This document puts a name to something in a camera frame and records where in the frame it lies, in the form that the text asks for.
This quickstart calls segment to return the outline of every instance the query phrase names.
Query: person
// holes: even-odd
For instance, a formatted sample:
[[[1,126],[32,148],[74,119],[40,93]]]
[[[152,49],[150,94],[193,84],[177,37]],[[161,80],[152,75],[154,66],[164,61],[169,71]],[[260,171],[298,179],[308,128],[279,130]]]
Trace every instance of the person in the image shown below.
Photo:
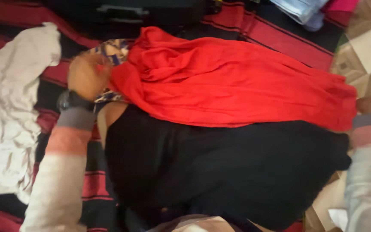
[[[78,107],[73,107],[72,104],[70,106],[69,102],[60,103],[60,108],[62,107],[63,110],[40,164],[21,232],[86,231],[86,227],[78,222],[82,213],[81,196],[87,161],[87,143],[96,118],[92,110],[93,101],[106,87],[110,71],[111,66],[102,55],[81,55],[71,63],[68,75],[70,90],[68,100],[73,99]],[[103,146],[106,144],[107,129],[121,117],[127,107],[127,103],[112,102],[99,111],[98,127]],[[359,107],[363,112],[371,115],[371,99],[359,101]],[[370,124],[367,117],[361,119],[357,118],[358,125]],[[359,143],[364,143],[362,136],[358,139]],[[360,159],[364,159],[365,156],[371,156],[367,154],[368,152],[371,150],[362,151],[363,154],[359,155],[357,163],[364,162]],[[358,168],[356,163],[350,167],[352,172],[356,168]],[[364,203],[371,199],[357,194],[362,189],[356,186],[358,182],[358,179],[350,179],[348,183],[346,198],[350,202],[348,212],[351,226],[349,228],[353,228],[349,231],[371,231],[369,229],[371,215],[364,213],[366,210],[371,213],[371,209],[364,206]],[[370,183],[365,183],[365,193],[371,194]],[[355,226],[356,224],[364,225],[365,230],[360,230]],[[255,225],[255,228],[258,231],[268,231],[260,225]],[[219,216],[185,215],[160,224],[150,231],[232,232],[239,231],[239,228]]]

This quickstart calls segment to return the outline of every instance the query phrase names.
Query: wristwatch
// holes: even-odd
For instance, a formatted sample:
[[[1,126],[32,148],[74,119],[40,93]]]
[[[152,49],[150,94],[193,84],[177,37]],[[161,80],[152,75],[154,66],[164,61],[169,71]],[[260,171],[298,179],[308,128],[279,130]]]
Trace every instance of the wristwatch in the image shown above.
[[[94,105],[95,104],[93,102],[85,100],[84,98],[80,97],[78,93],[72,90],[66,90],[61,93],[57,101],[57,108],[61,112],[74,107],[84,108],[88,111],[94,111]]]

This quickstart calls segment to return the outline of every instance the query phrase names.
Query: striped sleeve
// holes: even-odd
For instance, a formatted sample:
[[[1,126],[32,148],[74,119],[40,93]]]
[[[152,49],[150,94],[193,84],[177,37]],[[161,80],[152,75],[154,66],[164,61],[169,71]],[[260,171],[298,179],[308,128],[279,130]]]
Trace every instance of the striped sleeve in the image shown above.
[[[86,231],[78,221],[94,120],[94,114],[82,108],[61,113],[40,164],[21,232]]]
[[[345,203],[348,232],[371,231],[371,114],[357,116],[353,122],[355,153],[348,170]]]

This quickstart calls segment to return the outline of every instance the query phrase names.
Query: suitcase handle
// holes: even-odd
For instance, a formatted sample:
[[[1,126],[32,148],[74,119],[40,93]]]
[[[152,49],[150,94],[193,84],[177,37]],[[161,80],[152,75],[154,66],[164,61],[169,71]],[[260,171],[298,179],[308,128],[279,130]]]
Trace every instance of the suitcase handle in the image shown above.
[[[113,5],[101,5],[97,8],[98,12],[107,15],[108,20],[117,23],[142,24],[144,18],[150,14],[143,8],[118,7]]]

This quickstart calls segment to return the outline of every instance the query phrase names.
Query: black garment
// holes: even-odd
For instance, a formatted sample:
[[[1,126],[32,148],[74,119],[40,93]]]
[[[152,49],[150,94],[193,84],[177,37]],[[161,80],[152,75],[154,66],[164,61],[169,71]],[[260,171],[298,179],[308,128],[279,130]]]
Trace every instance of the black garment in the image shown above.
[[[285,229],[336,170],[350,165],[348,136],[304,121],[204,128],[128,106],[111,125],[106,159],[123,206],[190,207]]]

